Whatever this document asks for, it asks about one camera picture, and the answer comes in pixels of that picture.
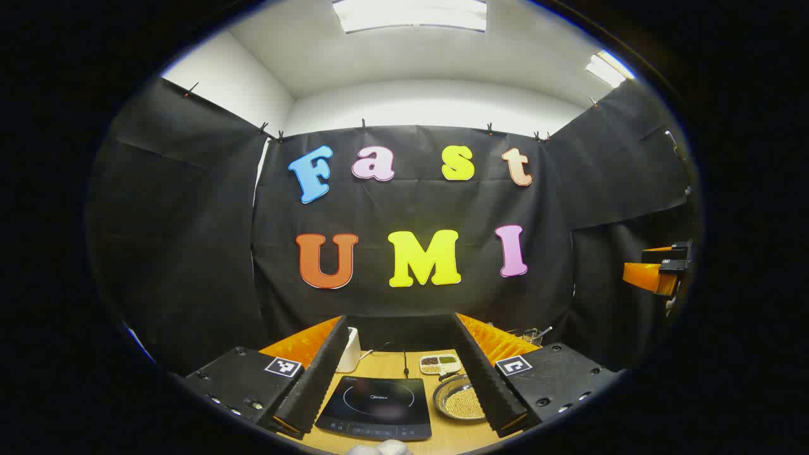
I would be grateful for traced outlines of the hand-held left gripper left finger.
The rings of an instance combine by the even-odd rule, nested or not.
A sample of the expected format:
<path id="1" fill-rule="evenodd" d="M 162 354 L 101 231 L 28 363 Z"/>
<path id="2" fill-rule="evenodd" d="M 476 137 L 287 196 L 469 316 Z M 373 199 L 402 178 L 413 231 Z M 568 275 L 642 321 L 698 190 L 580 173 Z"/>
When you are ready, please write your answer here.
<path id="1" fill-rule="evenodd" d="M 184 377 L 194 395 L 267 431 L 312 431 L 350 337 L 344 315 L 256 351 L 237 346 Z"/>

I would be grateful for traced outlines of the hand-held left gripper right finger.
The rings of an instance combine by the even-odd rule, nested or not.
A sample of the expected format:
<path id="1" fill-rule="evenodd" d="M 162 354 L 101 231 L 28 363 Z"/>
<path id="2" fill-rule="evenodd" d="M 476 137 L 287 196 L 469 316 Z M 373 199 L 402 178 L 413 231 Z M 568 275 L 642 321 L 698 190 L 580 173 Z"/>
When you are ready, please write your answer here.
<path id="1" fill-rule="evenodd" d="M 460 313 L 450 320 L 454 349 L 500 437 L 573 414 L 623 377 L 563 343 L 536 346 Z"/>

